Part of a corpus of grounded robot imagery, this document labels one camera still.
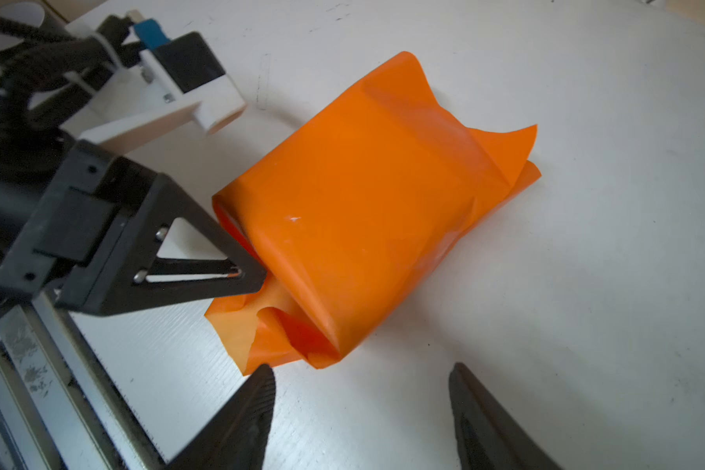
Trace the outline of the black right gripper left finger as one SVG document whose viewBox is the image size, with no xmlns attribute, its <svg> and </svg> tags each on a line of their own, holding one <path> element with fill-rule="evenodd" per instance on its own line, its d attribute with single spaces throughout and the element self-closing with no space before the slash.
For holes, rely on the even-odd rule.
<svg viewBox="0 0 705 470">
<path fill-rule="evenodd" d="M 262 468 L 275 397 L 273 370 L 263 364 L 166 468 Z"/>
</svg>

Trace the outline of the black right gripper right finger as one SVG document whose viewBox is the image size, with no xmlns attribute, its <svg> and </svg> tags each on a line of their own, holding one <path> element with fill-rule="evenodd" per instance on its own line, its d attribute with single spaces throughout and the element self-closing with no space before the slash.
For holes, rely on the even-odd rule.
<svg viewBox="0 0 705 470">
<path fill-rule="evenodd" d="M 462 469 L 560 469 L 462 362 L 448 393 Z"/>
</svg>

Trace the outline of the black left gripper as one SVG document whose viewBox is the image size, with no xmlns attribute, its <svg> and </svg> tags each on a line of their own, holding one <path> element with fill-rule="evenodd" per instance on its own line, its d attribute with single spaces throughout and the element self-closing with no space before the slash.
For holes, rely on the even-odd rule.
<svg viewBox="0 0 705 470">
<path fill-rule="evenodd" d="M 180 219 L 224 258 L 160 258 Z M 0 300 L 30 301 L 54 287 L 60 309 L 112 316 L 254 294 L 267 275 L 169 176 L 82 141 L 5 254 Z"/>
</svg>

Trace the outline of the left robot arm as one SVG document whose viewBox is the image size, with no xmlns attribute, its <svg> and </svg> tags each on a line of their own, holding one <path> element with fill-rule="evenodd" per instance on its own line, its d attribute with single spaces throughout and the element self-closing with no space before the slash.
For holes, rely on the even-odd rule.
<svg viewBox="0 0 705 470">
<path fill-rule="evenodd" d="M 184 123 L 214 133 L 246 104 L 199 33 L 111 16 L 84 38 L 0 17 L 21 41 L 0 70 L 0 317 L 48 288 L 112 316 L 257 293 L 266 269 L 184 189 L 127 153 Z M 66 121 L 144 66 L 164 107 L 71 137 Z"/>
</svg>

